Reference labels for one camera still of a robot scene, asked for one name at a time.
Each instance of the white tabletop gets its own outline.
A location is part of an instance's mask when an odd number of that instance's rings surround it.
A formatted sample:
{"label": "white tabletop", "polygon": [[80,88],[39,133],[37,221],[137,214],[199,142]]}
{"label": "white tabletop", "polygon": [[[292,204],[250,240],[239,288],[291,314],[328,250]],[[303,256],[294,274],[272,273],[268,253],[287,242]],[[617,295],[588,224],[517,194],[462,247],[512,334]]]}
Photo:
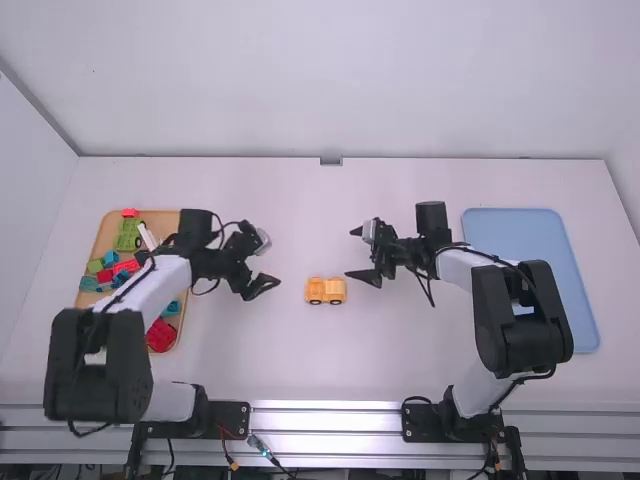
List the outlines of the white tabletop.
{"label": "white tabletop", "polygon": [[274,243],[250,267],[282,279],[249,303],[226,284],[190,298],[178,347],[152,359],[156,378],[200,383],[212,398],[439,398],[477,355],[467,293],[435,282],[434,310],[399,271],[380,291],[349,280],[339,307],[303,302],[307,278],[368,268],[368,248],[350,229],[380,216],[413,236],[414,204],[425,200],[446,202],[458,240],[471,207],[548,207],[564,220],[601,346],[511,402],[640,405],[640,248],[604,162],[510,159],[83,159],[2,358],[0,401],[41,400],[51,321],[73,304],[102,216],[129,206],[247,218]]}

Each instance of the black mounting bracket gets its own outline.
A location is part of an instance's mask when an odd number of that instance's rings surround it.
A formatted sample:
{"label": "black mounting bracket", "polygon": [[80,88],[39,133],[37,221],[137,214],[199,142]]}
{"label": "black mounting bracket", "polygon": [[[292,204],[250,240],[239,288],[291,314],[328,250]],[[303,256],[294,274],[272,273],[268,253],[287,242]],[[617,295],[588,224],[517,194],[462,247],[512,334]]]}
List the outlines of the black mounting bracket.
{"label": "black mounting bracket", "polygon": [[248,402],[207,402],[207,421],[197,432],[188,423],[143,422],[147,438],[202,438],[220,440],[246,440],[249,435],[251,405]]}
{"label": "black mounting bracket", "polygon": [[445,428],[442,404],[405,404],[402,407],[402,439],[407,443],[487,443],[492,433],[499,443],[504,438],[502,414],[476,415],[463,428]]}

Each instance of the cardboard tray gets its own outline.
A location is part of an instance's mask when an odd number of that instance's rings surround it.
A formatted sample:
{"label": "cardboard tray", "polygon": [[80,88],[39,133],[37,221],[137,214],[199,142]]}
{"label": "cardboard tray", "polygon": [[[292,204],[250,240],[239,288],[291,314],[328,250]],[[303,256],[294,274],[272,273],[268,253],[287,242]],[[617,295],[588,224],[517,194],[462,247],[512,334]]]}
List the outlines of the cardboard tray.
{"label": "cardboard tray", "polygon": [[[140,218],[147,224],[147,228],[153,233],[158,242],[167,238],[170,234],[178,231],[178,222],[180,220],[180,212],[173,210],[141,210]],[[91,255],[87,259],[87,262],[94,258],[101,258],[109,250],[113,249],[114,241],[118,235],[118,225],[122,220],[121,210],[113,210],[107,213],[100,223],[100,228],[96,234],[96,239],[93,242],[93,248],[91,249]],[[118,252],[120,255],[120,261],[129,260],[133,258],[133,253]],[[164,320],[171,326],[173,326],[178,332],[176,341],[169,347],[166,352],[158,353],[149,348],[149,353],[155,355],[164,355],[172,351],[180,341],[180,335],[182,333],[182,325],[184,323],[185,311],[187,309],[187,294],[188,290],[185,290],[176,300],[180,300],[182,309],[180,315],[174,315],[172,317],[165,318]],[[111,295],[110,292],[81,292],[78,291],[76,296],[75,307],[87,308],[96,303],[101,298]]]}

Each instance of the blue mat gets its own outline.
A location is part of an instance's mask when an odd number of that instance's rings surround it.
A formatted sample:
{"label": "blue mat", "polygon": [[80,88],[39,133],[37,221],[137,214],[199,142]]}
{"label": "blue mat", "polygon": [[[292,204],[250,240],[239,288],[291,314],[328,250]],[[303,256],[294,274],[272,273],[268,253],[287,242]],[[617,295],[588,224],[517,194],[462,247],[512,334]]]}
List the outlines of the blue mat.
{"label": "blue mat", "polygon": [[577,353],[600,345],[580,270],[562,218],[549,209],[471,208],[462,215],[465,240],[507,260],[546,260],[553,269]]}

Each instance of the white wall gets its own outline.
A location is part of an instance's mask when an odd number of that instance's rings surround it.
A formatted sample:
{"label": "white wall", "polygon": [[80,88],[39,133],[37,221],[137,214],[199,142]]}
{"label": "white wall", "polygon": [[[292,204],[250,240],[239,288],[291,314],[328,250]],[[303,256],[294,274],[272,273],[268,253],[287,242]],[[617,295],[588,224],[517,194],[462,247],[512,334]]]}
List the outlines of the white wall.
{"label": "white wall", "polygon": [[87,154],[601,157],[640,233],[635,0],[7,0]]}
{"label": "white wall", "polygon": [[2,72],[0,161],[1,357],[78,161]]}

